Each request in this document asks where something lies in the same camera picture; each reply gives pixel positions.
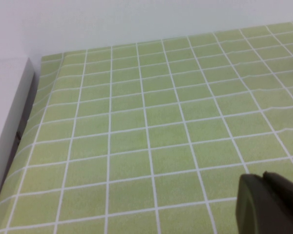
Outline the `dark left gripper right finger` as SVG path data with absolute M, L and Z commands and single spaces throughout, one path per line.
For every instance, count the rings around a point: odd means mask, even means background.
M 255 232 L 293 234 L 293 183 L 277 173 L 264 172 L 252 191 Z

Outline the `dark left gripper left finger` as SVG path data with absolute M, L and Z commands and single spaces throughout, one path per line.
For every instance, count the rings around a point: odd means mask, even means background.
M 235 217 L 240 234 L 260 233 L 259 210 L 266 195 L 262 178 L 243 174 L 239 179 Z

